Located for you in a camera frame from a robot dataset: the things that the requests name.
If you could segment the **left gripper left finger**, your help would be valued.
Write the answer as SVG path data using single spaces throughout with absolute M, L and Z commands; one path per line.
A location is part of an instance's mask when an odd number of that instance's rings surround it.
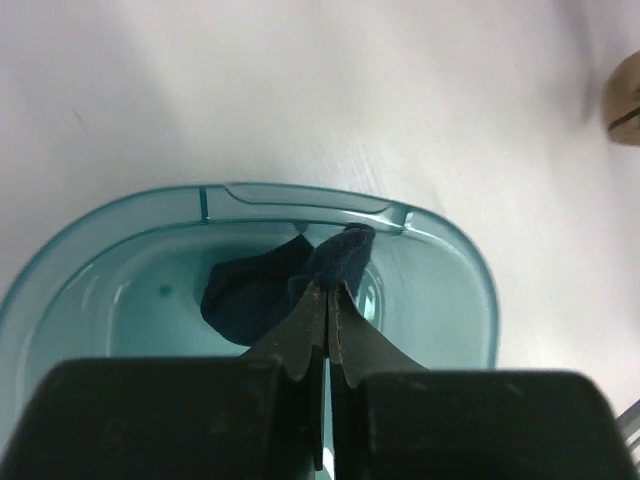
M 27 404 L 5 479 L 311 479 L 323 467 L 327 294 L 237 357 L 69 360 Z

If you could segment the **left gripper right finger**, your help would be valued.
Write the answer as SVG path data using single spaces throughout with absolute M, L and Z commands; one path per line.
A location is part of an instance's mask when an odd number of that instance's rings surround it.
M 339 479 L 634 479 L 610 406 L 562 370 L 432 371 L 327 298 Z

